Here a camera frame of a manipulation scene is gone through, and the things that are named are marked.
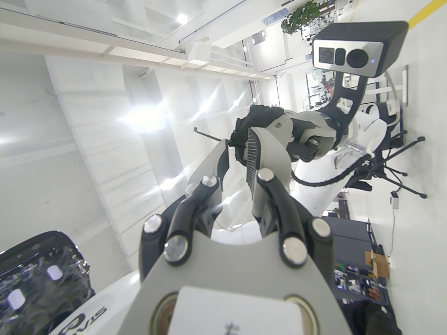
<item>black camera housing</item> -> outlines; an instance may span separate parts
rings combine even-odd
[[[406,21],[334,23],[313,39],[313,65],[375,78],[397,59],[408,32]],[[321,55],[335,51],[335,62]]]

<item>green plant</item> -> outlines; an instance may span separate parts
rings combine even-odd
[[[283,32],[292,35],[295,32],[302,30],[309,25],[312,20],[320,16],[320,9],[321,6],[314,0],[306,2],[283,20],[281,23]]]

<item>screw head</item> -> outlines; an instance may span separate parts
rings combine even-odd
[[[273,174],[273,171],[271,171],[270,169],[267,169],[266,167],[264,169],[260,169],[257,172],[257,176],[262,181],[270,181],[275,177],[275,175]]]
[[[323,220],[322,218],[316,217],[312,221],[312,228],[322,238],[327,238],[331,234],[331,227],[329,224]]]
[[[150,218],[146,220],[142,229],[146,234],[156,233],[163,223],[163,219],[160,215],[152,215]]]
[[[303,265],[308,256],[305,244],[295,236],[284,239],[283,252],[289,262],[295,266]]]
[[[217,177],[215,177],[214,175],[212,177],[204,176],[203,179],[201,180],[201,183],[210,188],[214,187],[214,185],[216,185],[217,183]]]
[[[164,245],[164,258],[170,263],[176,263],[185,257],[188,250],[188,240],[182,235],[173,236]]]

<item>power adapter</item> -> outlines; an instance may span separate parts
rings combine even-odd
[[[395,191],[391,192],[390,204],[393,209],[399,209],[399,196]]]

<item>black fabric cover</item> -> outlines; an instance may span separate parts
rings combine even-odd
[[[251,127],[266,128],[274,120],[284,115],[281,107],[268,107],[264,105],[251,105],[250,111],[244,118],[236,120],[236,126],[230,137],[229,145],[234,147],[236,160],[247,166],[244,160],[244,150],[248,140],[248,131]]]

